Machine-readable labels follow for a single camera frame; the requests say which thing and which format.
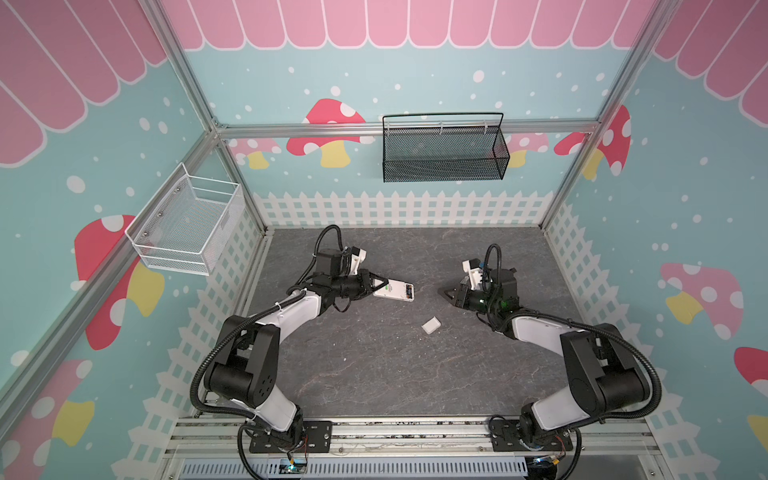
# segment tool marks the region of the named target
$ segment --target red mushroom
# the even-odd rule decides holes
[[[79,289],[91,278],[101,261],[112,251],[123,236],[123,229],[131,221],[130,215],[114,215],[88,224],[74,239],[74,260],[78,278],[72,288]],[[126,299],[138,306],[143,316],[149,316],[163,294],[165,277],[152,272],[139,259],[134,260],[123,278],[107,297],[104,304],[85,328],[88,344],[94,350],[110,346],[120,333],[125,314]]]
[[[733,363],[751,386],[768,396],[768,352],[743,346],[733,354]]]
[[[319,100],[302,121],[304,124],[364,124],[365,119],[354,108],[332,98]],[[323,152],[320,165],[326,168],[342,168],[351,161],[344,149],[345,141],[371,144],[373,137],[320,137],[320,138],[291,138],[288,140],[288,151],[302,156],[310,154],[318,148]]]
[[[616,117],[611,122],[608,130],[603,134],[603,138],[598,144],[597,149],[592,153],[581,172],[587,180],[594,180],[598,175],[598,166],[600,161],[605,158],[613,175],[618,175],[624,169],[629,155],[631,143],[632,123],[629,110],[623,105],[616,113]],[[554,146],[554,152],[557,155],[569,155],[578,151],[584,142],[584,134],[573,133],[564,138],[559,144]]]

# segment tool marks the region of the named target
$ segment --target white eraser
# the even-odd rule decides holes
[[[437,319],[437,317],[432,317],[431,320],[429,320],[427,323],[422,325],[422,328],[425,332],[427,332],[427,335],[434,332],[440,327],[440,320]]]

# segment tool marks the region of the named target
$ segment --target black mounting plate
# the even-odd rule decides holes
[[[331,448],[331,434],[333,433],[333,422],[313,422],[305,421],[309,440],[306,445],[307,453],[328,453]],[[248,451],[251,453],[283,453],[272,443],[272,439],[265,432],[256,431],[250,440]],[[294,455],[300,456],[304,452],[304,447],[294,452]]]
[[[493,444],[494,452],[533,452],[528,447],[523,445],[518,434],[518,421],[507,419],[493,419],[490,423],[491,429],[491,444]],[[565,435],[561,435],[560,439],[563,441],[565,451],[569,452],[573,449],[571,438]],[[559,452],[561,449],[560,442],[554,437],[551,441],[551,448],[544,447],[542,451],[546,452]]]

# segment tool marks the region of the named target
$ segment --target yellow mushroom stem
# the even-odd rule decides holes
[[[323,151],[320,165],[325,168],[344,168],[351,161],[344,149],[344,140],[329,142],[320,147],[320,150]]]

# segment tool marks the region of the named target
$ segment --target pink mushroom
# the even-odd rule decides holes
[[[91,371],[91,360],[63,362],[2,446],[5,480],[37,480],[45,470],[52,439],[75,446],[93,419],[93,402],[67,398]]]
[[[681,290],[667,298],[675,318],[686,325],[706,311],[715,333],[728,340],[741,326],[744,300],[736,277],[727,270],[706,266],[665,263],[661,266],[659,286],[667,284]]]
[[[270,166],[266,161],[263,152],[279,154],[282,152],[277,142],[271,138],[233,138],[229,141],[230,150],[239,165],[245,165],[245,159],[248,159],[248,166],[254,170],[263,170]]]
[[[546,134],[512,134],[507,136],[507,148],[509,149],[507,167],[522,167],[525,165],[526,152],[544,153],[549,150],[549,138]]]

